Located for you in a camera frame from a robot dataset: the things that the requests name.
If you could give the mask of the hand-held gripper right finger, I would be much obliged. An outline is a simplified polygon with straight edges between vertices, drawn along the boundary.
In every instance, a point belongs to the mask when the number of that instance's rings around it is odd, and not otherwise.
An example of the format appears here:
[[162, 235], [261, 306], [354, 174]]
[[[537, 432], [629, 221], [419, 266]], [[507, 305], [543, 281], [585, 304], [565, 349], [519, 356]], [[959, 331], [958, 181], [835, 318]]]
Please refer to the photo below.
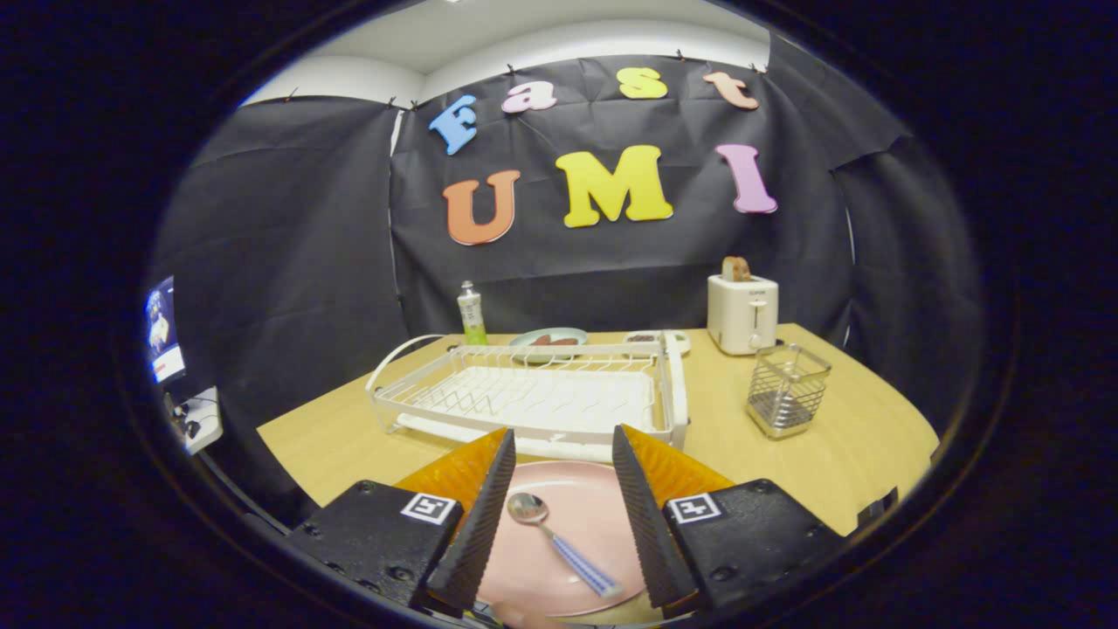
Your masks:
[[612, 466], [651, 604], [664, 616], [757, 604], [843, 545], [777, 483], [731, 482], [634, 426], [615, 427]]

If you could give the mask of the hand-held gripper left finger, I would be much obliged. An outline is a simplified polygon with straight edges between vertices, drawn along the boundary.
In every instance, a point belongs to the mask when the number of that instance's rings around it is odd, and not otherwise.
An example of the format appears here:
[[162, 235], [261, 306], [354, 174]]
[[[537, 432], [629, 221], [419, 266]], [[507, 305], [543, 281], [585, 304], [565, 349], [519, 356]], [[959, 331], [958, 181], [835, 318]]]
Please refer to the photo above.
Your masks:
[[501, 427], [395, 485], [356, 482], [288, 541], [395, 604], [459, 617], [479, 597], [515, 465], [514, 431]]

